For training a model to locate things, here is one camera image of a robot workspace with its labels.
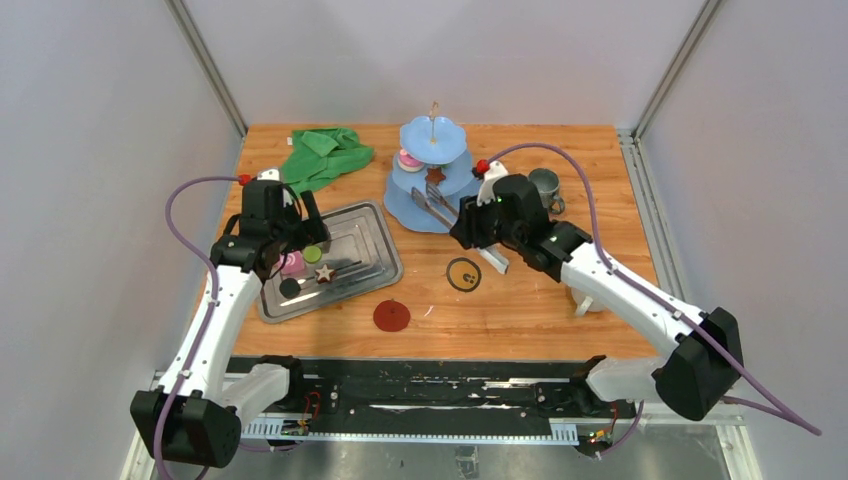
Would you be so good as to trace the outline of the steel serving tongs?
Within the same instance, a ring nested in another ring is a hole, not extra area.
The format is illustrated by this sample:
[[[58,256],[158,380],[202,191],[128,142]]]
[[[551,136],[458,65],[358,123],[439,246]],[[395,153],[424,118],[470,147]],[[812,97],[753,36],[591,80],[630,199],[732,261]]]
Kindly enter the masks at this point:
[[[458,220],[458,209],[435,185],[427,183],[424,191],[413,187],[410,196],[418,208],[428,213],[448,229],[453,227]],[[510,262],[496,246],[486,248],[475,247],[474,250],[486,262],[493,266],[498,273],[505,275],[508,272]]]

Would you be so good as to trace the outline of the steel rectangular tray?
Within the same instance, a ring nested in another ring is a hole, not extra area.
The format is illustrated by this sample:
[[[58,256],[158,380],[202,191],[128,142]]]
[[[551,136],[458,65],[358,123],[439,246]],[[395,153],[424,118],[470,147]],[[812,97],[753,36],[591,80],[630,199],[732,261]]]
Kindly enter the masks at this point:
[[[278,291],[281,278],[274,276],[263,286],[257,300],[260,318],[268,324],[278,324],[317,309],[369,293],[397,283],[403,276],[403,266],[390,234],[388,224],[377,203],[366,200],[337,208],[323,215],[330,240],[319,247],[323,258],[307,264],[295,278],[301,286],[300,295],[285,299]],[[318,284],[315,270],[324,264],[337,271],[332,282]]]

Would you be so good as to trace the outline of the brown star cookie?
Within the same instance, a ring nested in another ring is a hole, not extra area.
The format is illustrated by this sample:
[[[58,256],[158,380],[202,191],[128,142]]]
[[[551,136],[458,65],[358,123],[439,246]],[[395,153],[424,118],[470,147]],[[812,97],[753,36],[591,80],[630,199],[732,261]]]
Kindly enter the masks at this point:
[[[427,168],[425,182],[428,185],[439,186],[446,179],[446,175],[441,166],[432,166]]]

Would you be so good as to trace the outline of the pink frosted donut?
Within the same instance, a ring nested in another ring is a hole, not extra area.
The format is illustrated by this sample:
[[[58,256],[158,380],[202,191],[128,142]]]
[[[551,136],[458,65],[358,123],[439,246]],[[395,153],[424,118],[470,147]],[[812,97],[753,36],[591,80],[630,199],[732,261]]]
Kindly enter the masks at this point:
[[[400,149],[398,152],[397,163],[399,167],[406,172],[418,172],[425,167],[425,164],[408,153],[405,149]]]

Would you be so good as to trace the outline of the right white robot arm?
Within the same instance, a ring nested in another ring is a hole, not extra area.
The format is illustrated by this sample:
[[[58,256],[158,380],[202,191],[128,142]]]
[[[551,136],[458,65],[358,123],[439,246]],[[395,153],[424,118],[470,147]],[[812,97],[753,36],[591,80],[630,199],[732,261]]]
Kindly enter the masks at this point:
[[[449,233],[466,249],[495,244],[518,253],[532,269],[600,303],[638,331],[656,359],[590,359],[571,390],[574,408],[594,417],[615,400],[662,401],[700,421],[739,379],[743,364],[738,322],[676,299],[617,262],[586,231],[553,220],[536,187],[521,174],[486,183],[487,199],[461,199]]]

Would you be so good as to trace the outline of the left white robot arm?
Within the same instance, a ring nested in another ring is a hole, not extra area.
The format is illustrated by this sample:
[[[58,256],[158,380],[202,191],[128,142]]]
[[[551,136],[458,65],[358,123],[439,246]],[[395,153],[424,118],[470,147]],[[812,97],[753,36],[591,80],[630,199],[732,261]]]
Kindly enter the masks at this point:
[[[139,390],[130,414],[158,474],[171,478],[171,462],[227,466],[245,425],[271,405],[298,411],[306,400],[303,368],[292,356],[267,356],[230,386],[224,377],[250,305],[274,274],[281,254],[329,240],[314,195],[287,184],[240,176],[242,203],[209,252],[176,228],[171,194],[165,220],[176,239],[208,270],[202,300],[174,360],[155,388]]]

